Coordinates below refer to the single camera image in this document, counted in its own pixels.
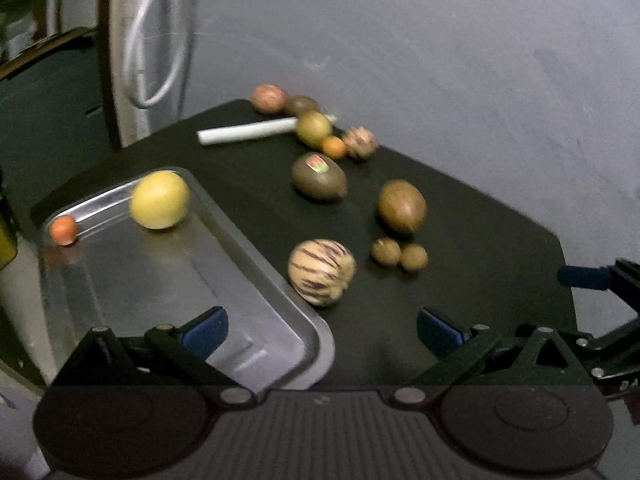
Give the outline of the small brown round fruit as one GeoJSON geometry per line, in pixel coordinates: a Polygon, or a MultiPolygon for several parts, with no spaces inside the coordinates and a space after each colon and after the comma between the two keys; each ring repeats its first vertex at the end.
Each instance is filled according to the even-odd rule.
{"type": "Polygon", "coordinates": [[[401,259],[401,248],[396,240],[378,238],[372,243],[370,256],[381,266],[397,266],[401,259]]]}
{"type": "Polygon", "coordinates": [[[407,272],[416,273],[427,266],[428,253],[419,244],[409,244],[402,248],[399,260],[400,266],[407,272]]]}

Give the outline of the large striped pepino melon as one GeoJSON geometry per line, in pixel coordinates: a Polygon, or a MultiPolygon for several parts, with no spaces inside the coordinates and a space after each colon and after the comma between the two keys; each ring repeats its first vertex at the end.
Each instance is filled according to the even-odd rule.
{"type": "Polygon", "coordinates": [[[315,307],[327,307],[340,300],[356,269],[352,252],[336,240],[325,238],[299,243],[288,257],[291,285],[315,307]]]}

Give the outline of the brown oval kiwi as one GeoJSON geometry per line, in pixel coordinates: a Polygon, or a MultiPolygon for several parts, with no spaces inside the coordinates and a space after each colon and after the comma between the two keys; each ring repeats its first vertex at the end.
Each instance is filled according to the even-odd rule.
{"type": "Polygon", "coordinates": [[[415,233],[427,216],[426,200],[406,180],[386,182],[378,196],[378,214],[395,231],[415,233]]]}

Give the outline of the kiwi with sticker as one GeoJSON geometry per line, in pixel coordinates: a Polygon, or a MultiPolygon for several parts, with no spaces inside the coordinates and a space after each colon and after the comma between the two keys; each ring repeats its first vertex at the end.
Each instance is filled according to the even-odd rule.
{"type": "Polygon", "coordinates": [[[317,200],[341,200],[348,193],[344,170],[321,153],[299,157],[292,166],[293,185],[317,200]]]}

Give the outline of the small striped pepino melon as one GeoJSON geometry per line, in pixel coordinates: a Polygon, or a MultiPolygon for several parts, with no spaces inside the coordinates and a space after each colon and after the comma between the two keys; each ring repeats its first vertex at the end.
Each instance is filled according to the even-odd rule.
{"type": "Polygon", "coordinates": [[[363,127],[350,128],[343,135],[347,154],[352,158],[368,159],[378,150],[378,139],[363,127]]]}

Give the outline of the small orange tangerine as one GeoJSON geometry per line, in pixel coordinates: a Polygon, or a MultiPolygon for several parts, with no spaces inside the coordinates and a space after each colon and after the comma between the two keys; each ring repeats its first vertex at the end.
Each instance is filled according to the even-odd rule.
{"type": "Polygon", "coordinates": [[[327,136],[321,144],[321,151],[330,159],[342,159],[347,155],[347,146],[339,136],[327,136]]]}

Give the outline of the yellow green pear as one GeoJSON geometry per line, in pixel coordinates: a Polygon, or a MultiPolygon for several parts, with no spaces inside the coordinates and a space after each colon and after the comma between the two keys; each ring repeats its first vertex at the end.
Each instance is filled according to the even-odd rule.
{"type": "Polygon", "coordinates": [[[333,125],[326,115],[308,112],[297,117],[296,136],[311,148],[318,148],[333,133],[333,125]]]}

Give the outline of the silver metal tray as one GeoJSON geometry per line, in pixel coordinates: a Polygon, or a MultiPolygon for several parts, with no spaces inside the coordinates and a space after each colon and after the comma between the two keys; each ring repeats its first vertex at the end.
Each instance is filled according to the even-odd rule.
{"type": "Polygon", "coordinates": [[[63,247],[40,230],[43,311],[59,370],[94,326],[140,337],[181,326],[213,306],[229,318],[226,341],[207,362],[255,392],[307,389],[328,374],[329,325],[292,287],[188,170],[189,211],[169,230],[150,231],[129,214],[137,178],[62,209],[77,224],[63,247]]]}

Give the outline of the black table mat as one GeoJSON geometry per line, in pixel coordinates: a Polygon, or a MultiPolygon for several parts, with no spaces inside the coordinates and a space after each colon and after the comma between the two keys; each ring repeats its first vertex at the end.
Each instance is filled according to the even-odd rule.
{"type": "Polygon", "coordinates": [[[304,150],[290,136],[209,148],[196,138],[200,129],[256,118],[250,104],[233,101],[155,133],[51,192],[32,208],[32,222],[41,230],[63,208],[107,188],[183,168],[293,290],[293,249],[305,240],[336,240],[357,265],[342,298],[315,307],[296,292],[334,338],[334,362],[320,380],[326,385],[395,385],[419,375],[433,362],[416,334],[425,307],[462,326],[483,323],[506,335],[524,323],[575,327],[572,295],[555,278],[564,261],[560,243],[535,222],[387,148],[370,162],[345,162],[347,196],[322,204],[293,188],[291,168],[304,150]],[[372,242],[386,232],[375,213],[378,193],[394,179],[416,186],[427,203],[416,240],[430,261],[414,275],[369,258],[372,242]]]}

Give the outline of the small orange fruit in tray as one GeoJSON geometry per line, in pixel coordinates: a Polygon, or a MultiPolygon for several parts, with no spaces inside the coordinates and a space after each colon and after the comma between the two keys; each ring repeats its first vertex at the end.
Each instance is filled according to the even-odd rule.
{"type": "Polygon", "coordinates": [[[75,219],[68,214],[55,218],[50,225],[49,235],[57,245],[73,245],[78,237],[78,226],[75,219]]]}

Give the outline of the yellow container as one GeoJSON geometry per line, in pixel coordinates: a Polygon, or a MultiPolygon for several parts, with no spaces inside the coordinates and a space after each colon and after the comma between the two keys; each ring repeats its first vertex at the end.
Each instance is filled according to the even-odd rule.
{"type": "Polygon", "coordinates": [[[17,255],[17,238],[12,223],[11,208],[4,196],[1,196],[0,218],[0,269],[4,269],[17,255]]]}

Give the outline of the white leek stalk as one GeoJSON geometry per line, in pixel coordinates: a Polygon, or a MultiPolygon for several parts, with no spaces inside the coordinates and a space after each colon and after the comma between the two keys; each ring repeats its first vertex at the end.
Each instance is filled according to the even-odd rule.
{"type": "MultiPolygon", "coordinates": [[[[337,121],[335,115],[326,115],[334,125],[337,121]]],[[[252,122],[251,124],[217,127],[198,132],[198,142],[202,145],[221,144],[256,140],[267,136],[295,132],[297,118],[281,118],[266,120],[265,122],[252,122]]]]}

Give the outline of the red apple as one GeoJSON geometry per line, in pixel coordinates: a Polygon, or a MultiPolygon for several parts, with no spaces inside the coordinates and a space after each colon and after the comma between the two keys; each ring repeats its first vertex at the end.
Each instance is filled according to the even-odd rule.
{"type": "Polygon", "coordinates": [[[287,99],[286,91],[275,84],[260,84],[250,96],[254,109],[267,115],[279,114],[287,99]]]}

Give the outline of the dark brown kiwi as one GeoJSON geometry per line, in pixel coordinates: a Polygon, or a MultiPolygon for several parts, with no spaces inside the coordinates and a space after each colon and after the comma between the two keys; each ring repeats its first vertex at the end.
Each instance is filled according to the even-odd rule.
{"type": "Polygon", "coordinates": [[[320,110],[319,103],[310,96],[302,96],[296,94],[296,96],[289,96],[282,108],[282,112],[288,116],[298,117],[303,114],[318,112],[320,110]]]}

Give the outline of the dark grey cabinet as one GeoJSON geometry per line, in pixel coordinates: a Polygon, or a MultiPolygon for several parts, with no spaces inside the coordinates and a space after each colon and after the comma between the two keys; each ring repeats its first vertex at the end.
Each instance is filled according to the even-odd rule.
{"type": "Polygon", "coordinates": [[[2,79],[1,182],[20,214],[112,153],[93,32],[2,79]]]}

